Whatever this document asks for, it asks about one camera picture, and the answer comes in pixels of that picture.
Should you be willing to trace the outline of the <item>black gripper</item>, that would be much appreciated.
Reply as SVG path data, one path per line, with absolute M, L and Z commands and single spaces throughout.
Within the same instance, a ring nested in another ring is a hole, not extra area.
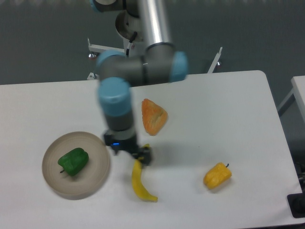
M 109 146 L 114 155 L 117 156 L 120 151 L 125 151 L 133 155 L 134 159 L 138 160 L 142 165 L 149 166 L 152 161 L 152 150 L 150 146 L 139 147 L 137 144 L 137 135 L 133 131 L 112 131 L 107 130 L 103 134 L 104 142 Z

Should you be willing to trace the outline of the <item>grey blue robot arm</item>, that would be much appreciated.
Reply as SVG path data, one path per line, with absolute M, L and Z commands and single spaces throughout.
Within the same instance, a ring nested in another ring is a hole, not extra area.
M 96 72 L 100 80 L 98 99 L 108 126 L 105 144 L 114 152 L 128 152 L 147 166 L 152 151 L 137 144 L 130 88 L 184 80 L 188 73 L 186 54 L 172 43 L 164 1 L 93 0 L 91 6 L 99 12 L 121 10 L 140 20 L 143 53 L 130 56 L 103 51 L 97 58 Z

